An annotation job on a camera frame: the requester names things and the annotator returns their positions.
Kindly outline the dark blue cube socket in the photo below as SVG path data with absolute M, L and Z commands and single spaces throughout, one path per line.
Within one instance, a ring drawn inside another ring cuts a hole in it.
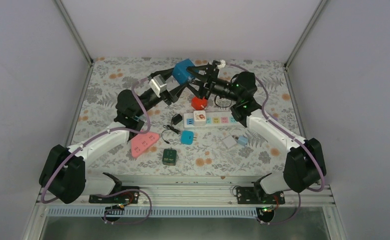
M 172 77 L 177 81 L 179 85 L 183 85 L 186 82 L 194 80 L 195 77 L 193 76 L 193 74 L 187 71 L 187 67 L 193 66 L 195 65 L 189 58 L 176 63 L 172 71 Z

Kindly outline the white cube adapter with tiger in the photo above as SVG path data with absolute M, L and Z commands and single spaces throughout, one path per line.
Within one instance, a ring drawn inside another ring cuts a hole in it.
M 193 125 L 196 127 L 202 127 L 206 125 L 206 112 L 203 110 L 196 110 L 193 112 Z

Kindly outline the light blue plug adapter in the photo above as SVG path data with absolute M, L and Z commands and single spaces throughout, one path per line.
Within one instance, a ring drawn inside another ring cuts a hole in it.
M 184 130 L 181 132 L 180 142 L 183 145 L 191 145 L 193 141 L 196 140 L 196 137 L 192 131 Z

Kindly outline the dark green cube adapter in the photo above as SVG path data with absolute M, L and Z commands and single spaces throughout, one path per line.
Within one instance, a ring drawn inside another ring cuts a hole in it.
M 162 164 L 166 166 L 175 166 L 177 162 L 177 151 L 172 148 L 166 148 L 162 155 Z

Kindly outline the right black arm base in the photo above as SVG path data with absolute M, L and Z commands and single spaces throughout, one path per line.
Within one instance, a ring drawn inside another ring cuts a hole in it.
M 262 205 L 256 207 L 256 218 L 260 223 L 270 223 L 275 211 L 285 204 L 285 197 L 282 191 L 273 194 L 266 194 L 263 190 L 258 190 L 250 186 L 234 186 L 232 194 L 237 198 L 239 205 Z

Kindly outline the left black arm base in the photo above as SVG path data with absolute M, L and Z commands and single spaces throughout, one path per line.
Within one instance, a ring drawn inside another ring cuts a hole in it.
M 115 222 L 120 219 L 118 215 L 124 213 L 125 207 L 131 204 L 138 203 L 139 187 L 138 186 L 122 186 L 119 189 L 112 190 L 111 194 L 126 191 L 128 189 L 135 189 L 133 191 L 122 192 L 113 197 L 100 197 L 96 195 L 89 196 L 89 203 L 93 204 L 107 204 L 101 219 L 106 219 L 110 222 Z

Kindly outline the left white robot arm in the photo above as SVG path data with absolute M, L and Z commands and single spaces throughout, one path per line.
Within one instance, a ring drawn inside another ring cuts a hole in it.
M 167 90 L 172 69 L 154 72 L 133 83 L 118 94 L 117 116 L 102 131 L 71 146 L 54 146 L 48 155 L 39 183 L 43 188 L 40 201 L 44 204 L 60 200 L 74 202 L 80 195 L 95 195 L 108 202 L 121 198 L 122 189 L 109 173 L 91 174 L 87 166 L 110 149 L 136 136 L 146 135 L 151 128 L 147 111 L 160 102 L 175 103 L 187 87 L 183 83 Z

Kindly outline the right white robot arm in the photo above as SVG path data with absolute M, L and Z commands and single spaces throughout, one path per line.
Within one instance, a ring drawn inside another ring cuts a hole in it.
M 269 173 L 254 183 L 253 195 L 257 202 L 265 204 L 274 193 L 288 189 L 296 193 L 324 189 L 326 169 L 320 142 L 296 135 L 266 112 L 265 105 L 259 104 L 254 97 L 257 85 L 264 85 L 254 73 L 243 69 L 231 82 L 226 82 L 218 77 L 216 61 L 189 66 L 186 71 L 196 78 L 187 85 L 192 93 L 201 99 L 215 94 L 234 101 L 230 110 L 235 120 L 260 134 L 286 155 L 282 172 Z

